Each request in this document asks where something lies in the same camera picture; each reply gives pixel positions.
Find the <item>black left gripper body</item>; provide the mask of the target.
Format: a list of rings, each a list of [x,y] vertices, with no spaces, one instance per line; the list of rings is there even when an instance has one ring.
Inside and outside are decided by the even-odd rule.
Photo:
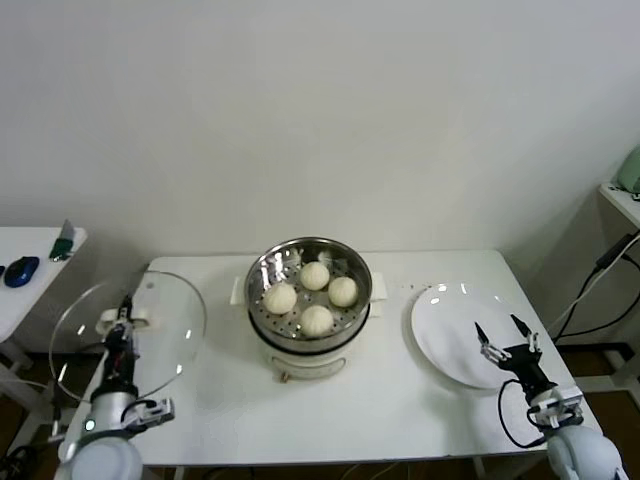
[[[131,344],[126,339],[125,348],[110,347],[110,331],[104,340],[107,356],[103,363],[103,373],[99,385],[100,393],[137,393],[134,383],[137,353],[135,341]]]

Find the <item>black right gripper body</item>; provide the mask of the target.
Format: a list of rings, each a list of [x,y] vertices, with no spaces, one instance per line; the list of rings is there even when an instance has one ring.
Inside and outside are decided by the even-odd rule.
[[[539,365],[542,353],[531,352],[525,344],[507,347],[506,360],[499,361],[499,368],[516,375],[525,395],[540,395],[555,387]]]

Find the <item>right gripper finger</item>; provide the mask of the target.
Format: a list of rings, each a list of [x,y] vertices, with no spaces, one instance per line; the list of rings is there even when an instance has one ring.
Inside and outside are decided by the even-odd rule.
[[[490,342],[488,336],[477,322],[475,322],[474,325],[477,332],[477,338],[481,345],[480,352],[488,361],[491,363],[501,363],[506,362],[511,358],[511,354],[509,352],[498,348]]]
[[[541,350],[538,342],[539,334],[537,332],[533,332],[529,328],[529,326],[524,321],[522,321],[519,317],[517,317],[515,314],[511,314],[510,317],[513,320],[520,334],[525,338],[528,345],[528,350],[531,353],[540,353]]]

